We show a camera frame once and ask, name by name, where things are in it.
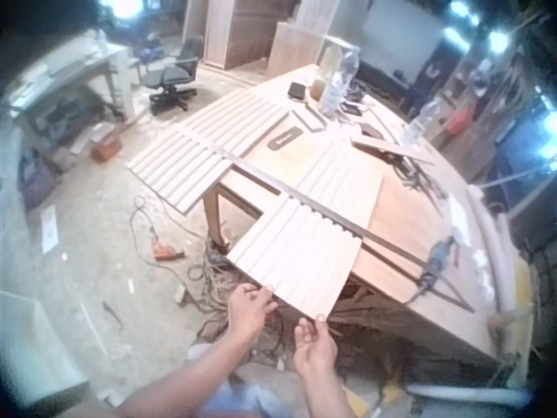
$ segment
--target wooden table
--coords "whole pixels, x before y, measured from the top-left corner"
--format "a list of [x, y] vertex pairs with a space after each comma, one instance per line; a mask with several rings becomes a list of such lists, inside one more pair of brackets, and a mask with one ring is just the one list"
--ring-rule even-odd
[[[308, 66], [251, 90], [266, 98], [280, 100], [307, 118], [309, 126], [314, 128], [319, 122], [311, 115], [304, 114], [305, 105], [292, 102], [285, 94], [291, 81], [311, 83], [314, 72], [315, 66]], [[351, 120], [367, 122], [379, 130], [386, 140], [394, 142], [394, 138], [404, 130], [402, 120], [372, 98], [366, 97], [365, 103], [370, 111], [365, 111], [361, 118], [351, 117]], [[315, 106], [311, 99], [309, 104]], [[316, 138], [304, 135], [272, 150], [269, 143], [293, 126], [308, 131], [290, 114], [244, 158], [291, 186], [300, 181], [309, 161], [323, 148]], [[338, 128], [337, 123], [331, 122], [327, 130], [333, 135], [334, 129]], [[345, 125], [343, 129], [353, 127]], [[401, 305], [416, 292], [415, 280], [420, 276], [421, 268], [365, 239], [352, 268], [352, 280], [348, 282], [352, 290], [347, 286], [335, 307], [336, 311], [351, 312], [333, 311], [329, 320], [387, 329], [447, 357], [493, 365], [497, 361], [497, 349], [487, 331], [486, 321], [495, 308], [494, 304], [486, 305], [482, 301], [478, 279], [473, 271], [473, 250], [484, 250], [485, 245], [466, 198], [467, 184], [429, 144], [422, 143], [421, 146], [435, 164], [422, 165], [422, 168], [437, 179], [466, 212], [472, 249], [462, 246], [459, 266], [451, 263], [445, 270], [445, 276], [460, 290], [475, 312], [470, 313], [430, 293], [419, 297], [409, 306]], [[446, 200], [437, 201], [439, 209], [436, 209], [423, 192], [406, 188], [389, 164], [381, 164], [383, 183], [368, 229], [426, 261], [432, 246], [453, 233], [449, 205]], [[242, 174], [230, 171], [204, 198], [209, 232], [214, 244], [223, 251], [228, 249], [228, 243], [220, 231], [218, 196], [223, 196], [252, 217], [258, 218], [273, 206], [278, 194], [279, 191], [268, 190]], [[435, 288], [454, 297], [442, 282], [438, 282]], [[384, 309], [370, 311], [366, 310], [368, 307]]]

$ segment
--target white desk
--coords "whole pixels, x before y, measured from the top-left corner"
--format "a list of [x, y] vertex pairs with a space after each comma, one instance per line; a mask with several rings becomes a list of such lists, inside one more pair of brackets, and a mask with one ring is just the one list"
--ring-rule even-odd
[[[116, 77], [120, 103], [117, 103], [116, 87], [110, 70], [111, 63], [117, 69]], [[131, 100], [128, 48], [125, 46], [107, 44], [105, 54], [101, 51], [96, 51], [81, 64], [78, 63], [77, 66], [61, 70], [54, 74], [53, 77], [48, 74], [46, 64], [44, 63], [36, 64], [31, 72], [36, 73], [36, 75], [29, 76], [30, 81], [9, 93], [8, 97], [11, 117], [21, 127], [24, 136], [39, 151], [49, 146], [40, 138], [40, 135], [37, 135], [37, 129], [34, 129], [35, 122], [30, 120], [29, 113], [41, 100], [56, 94], [69, 84], [87, 83], [97, 75], [104, 74], [111, 91], [112, 100], [123, 112], [125, 120], [131, 119], [135, 115], [133, 101]]]

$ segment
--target table leg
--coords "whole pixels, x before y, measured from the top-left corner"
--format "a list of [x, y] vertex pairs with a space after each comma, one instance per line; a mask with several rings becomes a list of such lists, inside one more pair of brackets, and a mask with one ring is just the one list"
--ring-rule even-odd
[[223, 254], [228, 253], [230, 242], [220, 230], [220, 210], [218, 208], [218, 193], [215, 188], [203, 198], [205, 217], [209, 226], [209, 237], [213, 245]]
[[118, 103], [116, 100], [116, 86], [114, 85], [114, 79], [112, 78], [111, 68], [106, 67], [104, 71], [104, 78], [106, 79], [106, 84], [108, 85], [108, 90], [111, 93], [112, 103], [117, 107]]
[[128, 50], [121, 50], [116, 54], [116, 69], [118, 77], [118, 85], [124, 109], [125, 120], [133, 119], [135, 110], [133, 108], [133, 100], [131, 99], [131, 83], [130, 83], [130, 67], [128, 66]]

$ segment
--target orange tool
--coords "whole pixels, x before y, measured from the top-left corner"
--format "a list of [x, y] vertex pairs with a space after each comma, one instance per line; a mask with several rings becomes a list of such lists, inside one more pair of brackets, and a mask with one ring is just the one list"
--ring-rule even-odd
[[173, 246], [163, 246], [153, 228], [151, 228], [151, 233], [151, 245], [153, 248], [153, 256], [156, 261], [172, 261], [185, 257], [185, 253], [183, 251], [176, 251]]

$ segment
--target metal ruler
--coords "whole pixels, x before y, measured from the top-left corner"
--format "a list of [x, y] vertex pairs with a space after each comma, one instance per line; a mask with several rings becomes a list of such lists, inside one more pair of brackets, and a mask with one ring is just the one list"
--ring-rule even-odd
[[[387, 250], [391, 251], [399, 255], [400, 257], [411, 261], [416, 266], [421, 267], [422, 269], [426, 268], [426, 262], [419, 259], [412, 253], [409, 253], [404, 248], [400, 248], [399, 246], [394, 245], [392, 242], [387, 241], [386, 239], [381, 238], [379, 235], [376, 235], [367, 229], [363, 228], [362, 226], [355, 224], [351, 220], [345, 218], [344, 216], [332, 211], [326, 206], [321, 205], [319, 202], [313, 200], [312, 198], [304, 195], [303, 193], [299, 192], [295, 188], [291, 187], [287, 183], [282, 180], [279, 180], [272, 175], [259, 170], [256, 166], [246, 162], [241, 157], [238, 157], [231, 152], [228, 152], [224, 148], [220, 146], [214, 145], [213, 143], [209, 143], [201, 138], [198, 134], [193, 131], [189, 131], [185, 134], [186, 138], [191, 138], [195, 142], [199, 143], [200, 145], [204, 146], [205, 148], [215, 152], [216, 154], [220, 155], [222, 158], [225, 158], [233, 163], [237, 172], [245, 175], [247, 178], [254, 180], [256, 183], [264, 183], [265, 185], [269, 185], [270, 187], [281, 191], [289, 195], [291, 198], [299, 200], [303, 205], [306, 205], [313, 209], [315, 212], [319, 212], [324, 218], [330, 219], [335, 224], [342, 226], [342, 228], [352, 235], [360, 238], [360, 239], [369, 239], [370, 241], [383, 246]], [[446, 284], [448, 283], [450, 287], [453, 287], [452, 283], [442, 274], [440, 274], [439, 279], [444, 281]], [[453, 304], [460, 306], [467, 311], [474, 312], [473, 307], [471, 307], [467, 302], [465, 302], [461, 297], [460, 300], [450, 300]]]

